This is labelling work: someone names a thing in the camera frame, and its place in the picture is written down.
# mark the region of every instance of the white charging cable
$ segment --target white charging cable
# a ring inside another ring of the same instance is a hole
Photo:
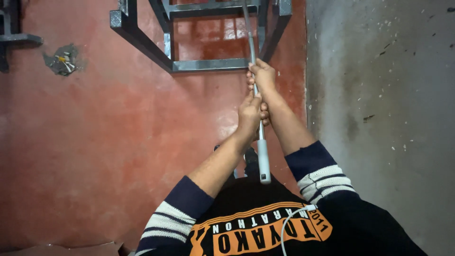
[[[294,216],[294,214],[298,213],[298,212],[301,212],[301,211],[304,211],[304,210],[316,210],[316,206],[315,205],[307,205],[303,208],[300,208],[298,209],[297,211],[291,213],[291,215],[289,215],[288,218],[286,218],[286,220],[283,222],[283,228],[281,228],[281,249],[283,250],[283,255],[286,256],[286,251],[284,249],[284,237],[283,237],[283,233],[284,233],[284,228],[286,227],[286,223],[288,222],[289,219],[291,219],[292,216]]]

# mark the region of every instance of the metal bracket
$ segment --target metal bracket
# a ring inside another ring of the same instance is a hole
[[[164,52],[148,38],[137,25],[137,0],[118,0],[118,10],[110,11],[111,29],[135,48],[153,60],[168,73],[242,70],[248,67],[248,58],[223,60],[175,61],[175,18],[232,15],[242,13],[244,0],[204,4],[171,5],[170,0],[149,0],[164,32]],[[270,29],[267,30],[269,0],[246,0],[249,13],[258,15],[259,58],[269,61],[292,15],[292,0],[274,0]]]
[[[7,46],[26,45],[35,47],[43,44],[43,40],[39,36],[20,33],[19,1],[3,0],[3,5],[0,6],[0,16],[3,17],[3,20],[0,20],[0,72],[3,73],[9,71],[6,59]]]

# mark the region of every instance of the gray grip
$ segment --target gray grip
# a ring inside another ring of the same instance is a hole
[[[258,140],[259,179],[262,184],[270,184],[270,166],[268,163],[267,141]]]

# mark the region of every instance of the striped sleeve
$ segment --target striped sleeve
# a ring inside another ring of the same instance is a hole
[[[355,193],[351,180],[343,174],[320,141],[285,157],[303,198],[316,204],[338,191]]]
[[[212,197],[184,176],[150,217],[135,255],[184,245],[196,219],[212,202]]]

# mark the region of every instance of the gray concrete wall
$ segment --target gray concrete wall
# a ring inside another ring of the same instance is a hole
[[[360,196],[429,255],[455,255],[448,7],[455,2],[307,0],[308,126]]]

